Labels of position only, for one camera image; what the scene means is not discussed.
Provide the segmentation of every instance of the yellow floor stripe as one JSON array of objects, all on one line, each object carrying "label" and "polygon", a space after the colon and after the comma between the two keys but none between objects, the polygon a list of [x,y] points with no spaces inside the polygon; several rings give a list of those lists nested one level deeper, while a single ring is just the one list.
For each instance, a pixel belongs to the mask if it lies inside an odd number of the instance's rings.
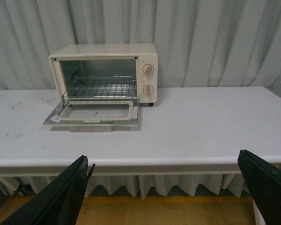
[{"label": "yellow floor stripe", "polygon": [[[11,196],[10,203],[26,203],[32,196]],[[251,203],[251,196],[148,196],[146,199],[131,196],[89,196],[84,198],[84,204],[95,203]]]}]

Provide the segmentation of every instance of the oven window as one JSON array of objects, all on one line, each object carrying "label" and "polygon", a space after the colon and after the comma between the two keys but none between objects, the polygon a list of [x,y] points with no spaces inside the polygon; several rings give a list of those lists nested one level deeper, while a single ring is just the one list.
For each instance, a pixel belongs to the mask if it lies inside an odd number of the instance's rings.
[{"label": "oven window", "polygon": [[129,105],[68,105],[60,117],[63,118],[125,118]]}]

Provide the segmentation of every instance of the toaster oven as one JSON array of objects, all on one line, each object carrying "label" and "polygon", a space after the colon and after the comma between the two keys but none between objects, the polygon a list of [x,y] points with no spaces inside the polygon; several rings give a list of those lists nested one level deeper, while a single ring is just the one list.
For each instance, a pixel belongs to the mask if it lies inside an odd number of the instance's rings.
[{"label": "toaster oven", "polygon": [[135,126],[139,104],[157,101],[154,44],[69,45],[49,61],[61,102],[46,125]]}]

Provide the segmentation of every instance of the sticker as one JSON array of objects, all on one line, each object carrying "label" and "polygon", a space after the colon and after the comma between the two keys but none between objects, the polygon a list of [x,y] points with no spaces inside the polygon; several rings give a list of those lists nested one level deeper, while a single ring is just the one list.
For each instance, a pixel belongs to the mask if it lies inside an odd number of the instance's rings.
[{"label": "sticker", "polygon": [[60,117],[58,115],[55,115],[50,118],[53,122],[59,123],[61,121]]},{"label": "sticker", "polygon": [[99,123],[101,120],[100,118],[87,118],[84,123]]},{"label": "sticker", "polygon": [[128,119],[132,120],[132,119],[137,119],[137,112],[139,110],[138,106],[134,106],[132,108],[129,109],[129,114],[128,114]]}]

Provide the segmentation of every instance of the wooden floor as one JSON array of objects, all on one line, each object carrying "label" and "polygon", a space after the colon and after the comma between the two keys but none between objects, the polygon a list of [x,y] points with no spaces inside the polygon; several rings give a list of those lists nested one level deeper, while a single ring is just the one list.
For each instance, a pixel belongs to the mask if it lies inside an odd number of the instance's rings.
[{"label": "wooden floor", "polygon": [[[31,197],[10,197],[0,222]],[[85,198],[77,225],[254,225],[252,198],[244,196],[168,196]]]}]

